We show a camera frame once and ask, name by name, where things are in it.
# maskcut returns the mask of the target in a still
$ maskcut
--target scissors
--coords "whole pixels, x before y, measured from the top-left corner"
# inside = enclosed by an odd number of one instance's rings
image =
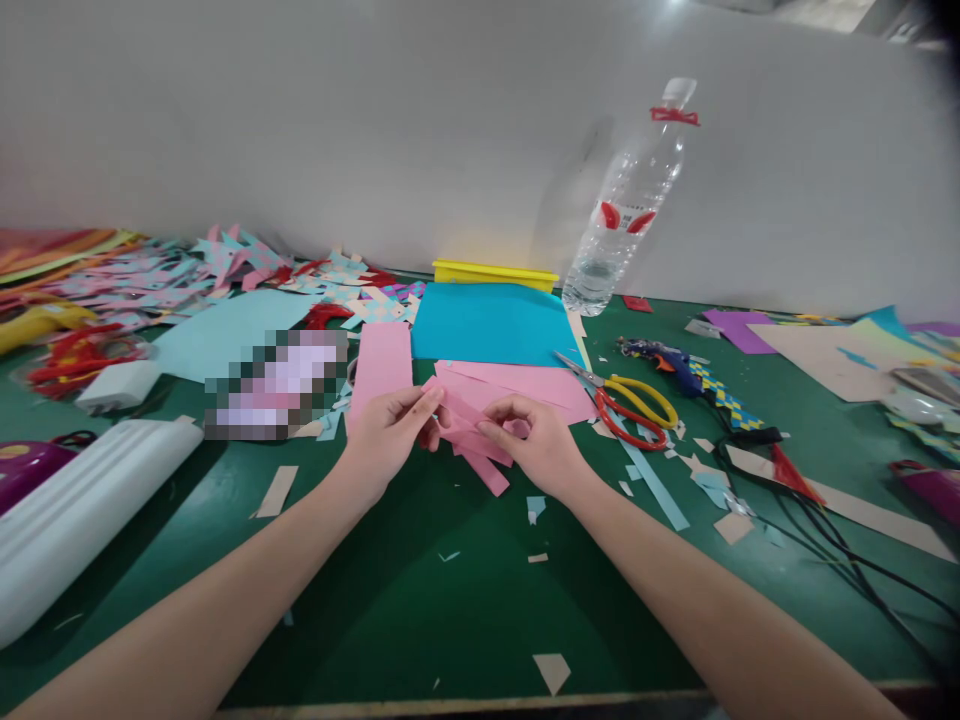
[[[556,351],[554,351],[554,355],[560,358],[560,360],[562,360],[563,363],[570,368],[575,375],[583,378],[586,382],[590,383],[597,389],[596,393],[594,394],[594,400],[597,403],[597,410],[600,412],[600,418],[603,420],[604,424],[610,428],[610,431],[614,435],[624,442],[628,442],[634,447],[640,448],[641,450],[656,451],[666,448],[667,436],[660,428],[675,428],[677,426],[678,418],[677,411],[674,409],[673,405],[670,404],[670,401],[667,400],[663,395],[639,380],[620,377],[619,375],[614,375],[607,380],[606,378],[602,378],[599,375],[585,370],[573,362],[573,360],[561,355]],[[643,390],[643,392],[647,393],[653,397],[654,400],[660,403],[660,407],[662,407],[667,413],[667,419],[664,420],[653,410],[651,410],[647,404],[636,395],[636,393],[626,387],[628,385],[630,387],[637,388],[638,390]],[[630,400],[630,402],[632,402],[634,406],[646,417],[642,417],[631,410],[627,410],[625,407],[615,402],[613,398],[610,397],[607,389],[616,390],[622,395],[625,395],[627,399]],[[652,430],[657,436],[656,442],[650,443],[645,440],[641,440],[640,438],[635,438],[626,431],[621,430],[620,426],[613,422],[613,419],[607,412],[608,407],[613,409],[615,412],[620,413],[621,415],[625,415],[638,425],[642,425],[643,427]]]

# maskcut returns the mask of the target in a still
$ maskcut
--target left hand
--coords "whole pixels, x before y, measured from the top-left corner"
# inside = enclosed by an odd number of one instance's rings
[[[382,494],[410,456],[415,440],[430,452],[440,447],[440,425],[447,428],[451,423],[441,400],[443,388],[424,393],[412,387],[375,397],[350,428],[338,468],[373,483]]]

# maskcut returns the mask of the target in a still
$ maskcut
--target forearm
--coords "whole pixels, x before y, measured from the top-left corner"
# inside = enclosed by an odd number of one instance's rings
[[[334,469],[307,497],[9,717],[208,718],[375,497]]]
[[[561,501],[731,717],[902,719],[793,618],[590,475]]]

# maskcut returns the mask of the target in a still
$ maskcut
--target yellow glue gun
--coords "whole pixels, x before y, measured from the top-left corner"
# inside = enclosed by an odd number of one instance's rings
[[[14,348],[36,342],[44,335],[57,330],[86,327],[96,322],[97,316],[79,305],[74,305],[55,295],[34,293],[27,300],[40,305],[30,305],[25,311],[9,322],[0,323],[0,355]]]

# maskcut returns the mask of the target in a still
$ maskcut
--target plastic water bottle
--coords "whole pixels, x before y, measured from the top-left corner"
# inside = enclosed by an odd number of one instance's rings
[[[634,251],[650,229],[683,165],[683,134],[699,125],[683,108],[696,80],[674,78],[651,122],[610,163],[587,231],[563,285],[568,310],[593,317],[610,302]]]

